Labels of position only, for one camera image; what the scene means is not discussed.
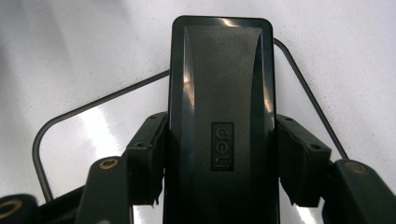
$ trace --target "white surface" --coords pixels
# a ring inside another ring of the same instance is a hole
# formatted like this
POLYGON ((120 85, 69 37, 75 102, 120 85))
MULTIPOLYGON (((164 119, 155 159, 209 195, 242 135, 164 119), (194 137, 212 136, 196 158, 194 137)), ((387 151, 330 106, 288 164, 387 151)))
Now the white surface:
MULTIPOLYGON (((40 154, 53 196, 84 185, 95 161, 120 156, 148 116, 167 110, 168 91, 165 77, 49 128, 40 154)), ((162 223, 163 195, 159 201, 134 206, 135 223, 162 223)))
POLYGON ((0 196, 42 201, 31 159, 49 119, 169 67, 179 15, 260 17, 299 64, 350 158, 396 192, 396 2, 0 3, 0 196))

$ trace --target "white background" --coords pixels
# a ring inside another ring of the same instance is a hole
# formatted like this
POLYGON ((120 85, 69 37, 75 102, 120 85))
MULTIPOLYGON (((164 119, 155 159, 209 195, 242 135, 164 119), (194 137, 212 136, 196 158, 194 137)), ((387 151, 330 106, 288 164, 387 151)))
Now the white background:
POLYGON ((31 148, 49 119, 169 68, 180 15, 265 18, 350 158, 396 192, 394 1, 0 1, 0 197, 43 202, 31 148))

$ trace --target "black plastic housing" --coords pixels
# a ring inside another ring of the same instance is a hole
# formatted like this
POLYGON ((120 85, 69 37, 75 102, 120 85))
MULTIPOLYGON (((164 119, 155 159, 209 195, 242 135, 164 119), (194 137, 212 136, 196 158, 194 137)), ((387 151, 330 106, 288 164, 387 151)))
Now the black plastic housing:
POLYGON ((103 158, 90 168, 74 223, 131 223, 131 206, 125 159, 103 158))
POLYGON ((14 223, 41 223, 35 197, 28 194, 16 194, 0 198, 0 224, 14 223))
POLYGON ((271 24, 177 18, 170 76, 164 223, 278 223, 271 24))
POLYGON ((396 223, 396 197, 370 166, 340 160, 328 174, 325 224, 396 223))
POLYGON ((166 112, 149 116, 122 154, 133 205, 153 205, 163 191, 166 125, 166 112))
POLYGON ((332 151, 296 120, 276 115, 279 177, 291 204, 317 207, 332 151))

